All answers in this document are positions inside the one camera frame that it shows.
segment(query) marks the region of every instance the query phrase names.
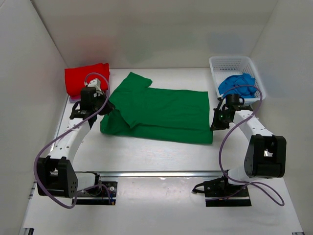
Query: white basket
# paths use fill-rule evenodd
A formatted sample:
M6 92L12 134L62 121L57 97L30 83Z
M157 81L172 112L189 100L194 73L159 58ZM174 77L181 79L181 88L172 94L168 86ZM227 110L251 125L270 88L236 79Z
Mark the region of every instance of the white basket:
M261 79L252 60L249 57L212 56L209 62L218 97L221 95L219 92L219 86L226 78L232 75L242 75L243 73L249 73L251 77L255 78L255 86L261 90L263 99L265 99L266 93ZM252 104L257 100L260 100L260 93L257 91L254 94L254 97L255 98L246 98L245 104Z

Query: blue cloth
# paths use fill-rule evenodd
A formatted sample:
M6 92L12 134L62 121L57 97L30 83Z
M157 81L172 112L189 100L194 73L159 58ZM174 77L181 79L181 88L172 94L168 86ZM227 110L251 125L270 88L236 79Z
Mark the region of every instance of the blue cloth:
M251 77L248 73L243 73L243 75L233 75L225 79L219 86L220 94L224 94L230 88L240 86L240 85L252 85L255 86L255 78ZM239 94L242 98L254 98L254 93L256 89L254 87L239 87L235 88L227 94Z

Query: folded red cloth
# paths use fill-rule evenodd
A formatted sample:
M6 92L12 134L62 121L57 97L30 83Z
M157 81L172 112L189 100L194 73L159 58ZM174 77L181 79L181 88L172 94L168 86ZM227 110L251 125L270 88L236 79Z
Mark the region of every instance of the folded red cloth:
M110 69L108 63L106 64L99 63L84 67L65 69L65 86L67 89L67 93L70 96L80 95L81 89L85 86L84 85L85 78L91 72L97 72L103 75L107 79L107 81L109 81ZM87 82L90 82L95 78L98 78L100 80L101 89L103 91L106 91L108 89L107 83L97 75L91 75L88 78Z

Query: white tabletop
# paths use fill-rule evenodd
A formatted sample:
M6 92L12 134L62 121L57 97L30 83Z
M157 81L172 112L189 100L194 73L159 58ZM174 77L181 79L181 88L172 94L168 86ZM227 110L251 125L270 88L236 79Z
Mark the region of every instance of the white tabletop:
M250 187L252 207L206 208L192 194L202 178L120 177L116 206L61 208L35 192L24 228L34 235L291 235L301 232L283 179L267 180L285 199L280 207Z
M129 72L153 80L152 87L208 91L210 121L217 105L209 69L112 70L114 90ZM67 126L72 104L66 106L60 131ZM212 145L183 144L100 133L100 118L84 138L75 159L76 171L195 171L219 170L218 150L227 131L214 133ZM225 168L242 163L248 141L240 130L223 151ZM63 209L35 190L24 228L34 235L288 235L301 232L283 179L266 180L285 199L280 207L249 187L252 207L206 208L203 194L191 194L201 177L118 178L116 206L77 205ZM70 204L69 199L61 199Z
M153 88L187 89L208 91L210 102L210 124L213 108L218 101L210 69L132 69L111 70L111 91L130 72L153 81ZM67 127L73 104L67 103L60 131ZM132 137L108 136L100 133L99 117L80 145L73 162L76 171L195 171L219 170L218 151L227 133L214 132L213 144L185 144L155 141ZM233 132L223 149L225 168L242 164L248 141L238 129Z

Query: white wall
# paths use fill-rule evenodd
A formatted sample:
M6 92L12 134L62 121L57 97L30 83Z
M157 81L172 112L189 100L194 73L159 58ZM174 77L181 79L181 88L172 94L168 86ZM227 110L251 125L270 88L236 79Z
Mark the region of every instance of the white wall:
M287 139L284 178L313 234L313 0L279 0L251 58L268 93L259 116Z
M207 68L250 55L277 0L34 0L70 67Z
M0 234L16 235L64 107L65 63L30 1L0 2Z

